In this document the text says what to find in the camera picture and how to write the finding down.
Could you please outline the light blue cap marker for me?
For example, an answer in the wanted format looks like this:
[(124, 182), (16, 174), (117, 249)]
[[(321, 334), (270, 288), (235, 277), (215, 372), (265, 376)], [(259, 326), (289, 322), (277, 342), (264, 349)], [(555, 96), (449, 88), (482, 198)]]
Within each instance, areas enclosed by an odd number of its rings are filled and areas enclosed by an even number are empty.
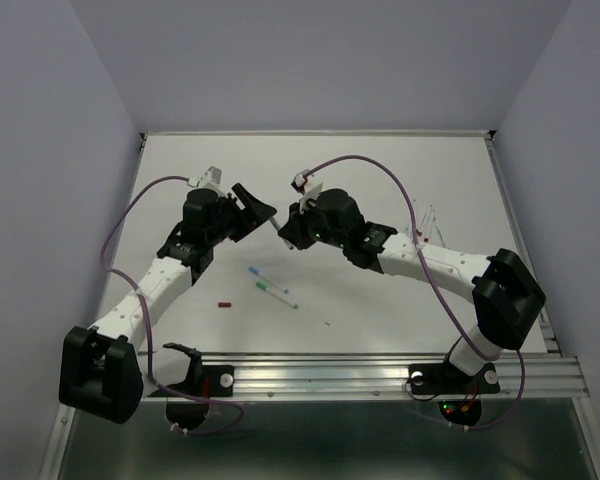
[(265, 273), (263, 273), (259, 268), (255, 267), (255, 266), (249, 266), (248, 270), (253, 275), (255, 275), (256, 277), (258, 277), (266, 285), (268, 285), (268, 286), (270, 286), (272, 288), (275, 288), (275, 289), (279, 290), (280, 292), (282, 292), (284, 294), (288, 294), (290, 292), (290, 290), (287, 287), (283, 286), (282, 284), (280, 284), (279, 282), (277, 282), (276, 280), (274, 280), (270, 276), (268, 276)]

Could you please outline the teal green cap marker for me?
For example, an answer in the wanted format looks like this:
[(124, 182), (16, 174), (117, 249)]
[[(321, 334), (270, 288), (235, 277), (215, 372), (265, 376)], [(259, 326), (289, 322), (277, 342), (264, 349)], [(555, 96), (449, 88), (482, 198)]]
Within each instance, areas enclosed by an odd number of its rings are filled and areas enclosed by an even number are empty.
[(287, 294), (281, 293), (263, 282), (257, 282), (256, 287), (264, 293), (268, 294), (269, 296), (275, 298), (277, 301), (287, 305), (291, 309), (296, 310), (299, 308), (298, 304), (294, 300), (292, 300)]

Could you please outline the grey cap marker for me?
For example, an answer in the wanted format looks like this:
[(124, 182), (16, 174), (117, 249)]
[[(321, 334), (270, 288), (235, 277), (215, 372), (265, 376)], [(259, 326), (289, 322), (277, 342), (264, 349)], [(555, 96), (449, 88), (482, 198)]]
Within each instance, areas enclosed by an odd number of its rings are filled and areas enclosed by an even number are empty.
[(444, 236), (441, 230), (441, 227), (438, 224), (436, 210), (433, 206), (430, 206), (430, 226), (429, 226), (429, 242), (435, 244), (436, 246), (445, 247), (446, 242), (444, 240)]

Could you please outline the dark green cap marker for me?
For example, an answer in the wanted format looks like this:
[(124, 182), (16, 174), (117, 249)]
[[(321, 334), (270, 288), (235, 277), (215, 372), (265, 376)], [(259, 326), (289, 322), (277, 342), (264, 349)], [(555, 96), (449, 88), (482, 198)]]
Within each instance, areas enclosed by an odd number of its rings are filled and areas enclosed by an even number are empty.
[(269, 219), (269, 222), (273, 226), (273, 228), (275, 229), (276, 233), (278, 234), (278, 237), (283, 241), (283, 243), (285, 244), (285, 246), (289, 250), (294, 250), (293, 244), (291, 244), (288, 240), (286, 240), (286, 239), (284, 239), (283, 237), (280, 236), (279, 232), (280, 232), (281, 226), (280, 226), (279, 222), (276, 220), (276, 218), (275, 217), (271, 217)]

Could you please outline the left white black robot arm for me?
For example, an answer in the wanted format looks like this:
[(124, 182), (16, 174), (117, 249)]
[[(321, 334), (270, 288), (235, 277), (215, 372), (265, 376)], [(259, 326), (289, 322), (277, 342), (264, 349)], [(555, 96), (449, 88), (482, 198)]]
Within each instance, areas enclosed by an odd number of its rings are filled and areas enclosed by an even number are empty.
[(129, 293), (90, 327), (74, 327), (62, 347), (58, 398), (61, 404), (122, 424), (146, 392), (212, 405), (204, 397), (200, 354), (179, 344), (168, 347), (189, 360), (176, 361), (162, 384), (154, 360), (138, 360), (141, 346), (153, 346), (153, 328), (171, 305), (200, 279), (225, 240), (239, 242), (277, 213), (241, 184), (222, 194), (210, 185), (190, 190), (182, 218), (157, 251), (139, 281), (112, 268), (110, 274), (128, 283)]

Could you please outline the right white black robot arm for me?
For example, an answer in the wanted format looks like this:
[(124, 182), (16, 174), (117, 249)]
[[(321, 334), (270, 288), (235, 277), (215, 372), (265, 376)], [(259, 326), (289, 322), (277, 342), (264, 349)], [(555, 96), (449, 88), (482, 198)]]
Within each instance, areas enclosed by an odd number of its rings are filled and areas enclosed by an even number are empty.
[(395, 228), (364, 219), (355, 200), (330, 189), (292, 204), (279, 236), (298, 250), (317, 242), (338, 247), (358, 268), (428, 283), (474, 306), (476, 323), (461, 333), (440, 366), (443, 384), (462, 390), (505, 350), (517, 351), (546, 303), (546, 295), (517, 253), (458, 252), (423, 244)]

